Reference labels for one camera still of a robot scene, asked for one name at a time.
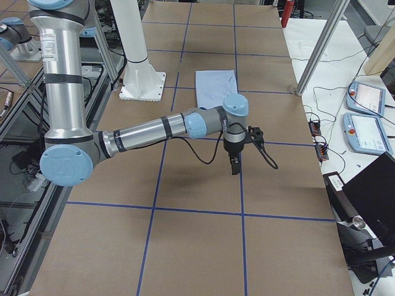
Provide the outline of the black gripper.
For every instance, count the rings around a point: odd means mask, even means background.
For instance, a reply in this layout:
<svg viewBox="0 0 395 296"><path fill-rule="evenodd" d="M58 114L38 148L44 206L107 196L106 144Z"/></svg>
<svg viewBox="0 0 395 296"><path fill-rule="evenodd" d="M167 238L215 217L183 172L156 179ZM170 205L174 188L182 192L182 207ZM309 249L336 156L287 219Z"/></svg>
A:
<svg viewBox="0 0 395 296"><path fill-rule="evenodd" d="M231 158L231 172L232 175L239 174L239 154L244 149L244 142L230 142L227 140L223 141L223 147L228 153L229 158Z"/></svg>

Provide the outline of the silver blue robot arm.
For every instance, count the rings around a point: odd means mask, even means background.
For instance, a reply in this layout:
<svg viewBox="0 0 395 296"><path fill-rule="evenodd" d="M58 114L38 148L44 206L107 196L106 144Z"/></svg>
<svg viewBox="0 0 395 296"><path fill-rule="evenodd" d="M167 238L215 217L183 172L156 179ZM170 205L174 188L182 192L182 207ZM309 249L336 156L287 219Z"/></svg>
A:
<svg viewBox="0 0 395 296"><path fill-rule="evenodd" d="M39 167L44 177L63 187L86 181L99 163L115 154L149 147L187 134L203 138L218 133L233 174L247 143L249 102L231 94L211 109L193 108L129 128L100 130L88 121L81 66L82 34L96 29L93 1L30 1L29 15L39 29L49 129Z"/></svg>

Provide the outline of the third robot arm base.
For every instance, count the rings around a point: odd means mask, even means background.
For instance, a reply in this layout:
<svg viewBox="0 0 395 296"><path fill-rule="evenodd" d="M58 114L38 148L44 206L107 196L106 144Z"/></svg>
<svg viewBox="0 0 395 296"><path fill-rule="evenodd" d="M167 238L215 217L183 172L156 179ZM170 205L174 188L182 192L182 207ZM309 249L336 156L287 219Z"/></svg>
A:
<svg viewBox="0 0 395 296"><path fill-rule="evenodd" d="M8 17L1 20L1 47L19 62L41 60L40 42L33 39L18 17Z"/></svg>

